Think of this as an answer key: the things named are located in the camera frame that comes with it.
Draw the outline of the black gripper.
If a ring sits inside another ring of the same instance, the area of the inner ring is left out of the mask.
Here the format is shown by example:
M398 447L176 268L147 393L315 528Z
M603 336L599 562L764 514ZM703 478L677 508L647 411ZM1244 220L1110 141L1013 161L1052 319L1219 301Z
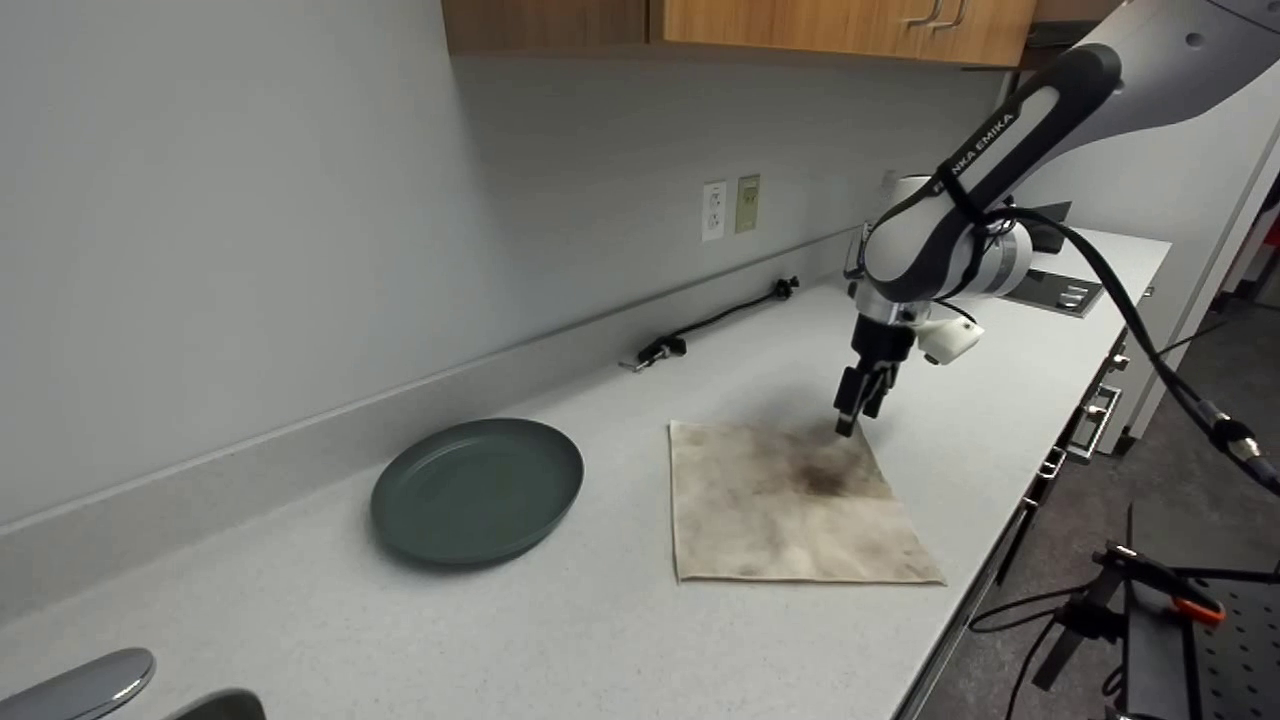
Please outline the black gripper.
M845 368L838 388L834 388L834 435L851 435L855 421L866 414L874 421L892 382L895 382L895 368L909 360L916 344L916 333L909 323L884 323L873 314L855 319L851 333L851 353L855 353L855 368Z

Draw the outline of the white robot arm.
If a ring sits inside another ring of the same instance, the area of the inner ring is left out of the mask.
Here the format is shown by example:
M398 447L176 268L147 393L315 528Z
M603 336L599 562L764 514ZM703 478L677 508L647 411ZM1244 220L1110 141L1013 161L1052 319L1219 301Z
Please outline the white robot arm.
M1274 0L1121 0L1032 71L973 134L892 199L851 264L855 364L834 388L834 431L874 414L926 305L1007 288L1027 238L997 209L1055 155L1223 105L1280 58Z

